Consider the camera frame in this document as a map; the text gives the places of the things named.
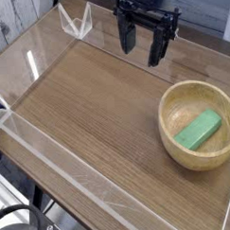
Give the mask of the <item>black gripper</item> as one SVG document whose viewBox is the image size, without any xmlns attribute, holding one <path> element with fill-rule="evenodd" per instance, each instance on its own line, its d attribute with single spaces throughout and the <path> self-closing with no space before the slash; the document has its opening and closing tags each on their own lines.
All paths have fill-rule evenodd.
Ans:
<svg viewBox="0 0 230 230">
<path fill-rule="evenodd" d="M 115 0 L 114 14 L 125 54 L 135 46 L 136 25 L 154 31 L 148 67 L 157 66 L 166 55 L 168 40 L 176 38 L 181 11 L 165 0 Z"/>
</svg>

